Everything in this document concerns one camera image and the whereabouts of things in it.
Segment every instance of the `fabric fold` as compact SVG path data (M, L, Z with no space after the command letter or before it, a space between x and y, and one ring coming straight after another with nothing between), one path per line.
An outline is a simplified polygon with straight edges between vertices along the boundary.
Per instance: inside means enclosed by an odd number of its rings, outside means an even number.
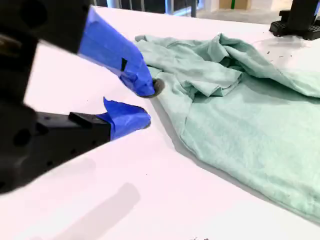
M138 36L177 135L199 160L320 222L320 73L278 69L250 44Z

